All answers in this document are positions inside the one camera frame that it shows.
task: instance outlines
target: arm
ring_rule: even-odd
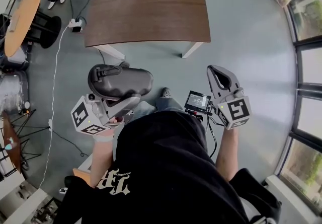
[[[235,176],[238,171],[237,149],[237,128],[231,130],[227,130],[225,128],[222,135],[220,150],[216,161],[216,167],[218,172],[228,182]]]
[[[113,163],[113,140],[95,141],[91,166],[91,187],[95,188]]]

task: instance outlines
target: wooden table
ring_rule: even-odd
[[[205,0],[91,0],[85,47],[124,59],[109,44],[137,41],[192,41],[189,56],[210,42]]]
[[[16,22],[14,31],[10,27],[6,32],[5,54],[8,57],[13,56],[22,42],[27,39],[32,42],[40,43],[43,48],[50,47],[57,39],[61,20],[59,17],[49,17],[39,11],[40,0],[21,0],[18,9],[11,17],[11,23]],[[35,22],[35,16],[45,19],[47,23],[42,26]],[[40,38],[28,36],[30,28],[41,30]]]

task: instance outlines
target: gray floor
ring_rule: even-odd
[[[73,0],[75,14],[87,0]],[[190,90],[210,94],[206,67],[216,64],[233,71],[249,95],[253,117],[240,128],[239,167],[248,168],[258,179],[271,175],[289,132],[295,100],[295,54],[283,10],[274,0],[207,0],[211,29],[210,44],[203,44],[188,59],[180,54],[187,42],[144,42],[115,45],[132,67],[154,75],[154,86],[145,98],[152,101],[164,86],[184,104]],[[71,18],[69,1],[59,3],[49,15],[62,18],[63,27]],[[37,112],[29,125],[47,126],[51,118],[52,86],[58,41],[49,49],[36,45],[28,69],[30,100]],[[109,64],[118,60],[105,56]],[[84,48],[82,34],[68,29],[61,42],[55,83],[54,130],[75,142],[86,154],[93,147],[91,137],[77,133],[70,111],[81,95],[89,92],[87,74],[101,63],[94,48]],[[215,128],[218,142],[223,129]],[[214,147],[208,133],[208,147]],[[31,137],[30,151],[43,155],[30,161],[29,181],[39,186],[45,170],[50,142],[48,131]],[[85,158],[71,144],[53,136],[49,165],[42,189],[59,198],[65,176],[72,174]]]

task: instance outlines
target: glass window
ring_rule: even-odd
[[[298,129],[322,139],[322,101],[302,98]]]
[[[293,140],[281,175],[322,210],[322,154]]]
[[[290,5],[298,40],[322,35],[322,0],[295,0]]]
[[[322,84],[322,48],[303,50],[303,83]]]

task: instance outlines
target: round table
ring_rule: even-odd
[[[13,13],[11,21],[17,21],[14,31],[9,29],[5,38],[5,54],[13,56],[23,41],[40,43],[43,48],[49,48],[57,39],[61,29],[60,17],[50,17],[38,11],[40,0],[21,0],[19,8]],[[35,22],[36,17],[45,19],[44,26]],[[30,29],[41,30],[40,38],[30,36]]]

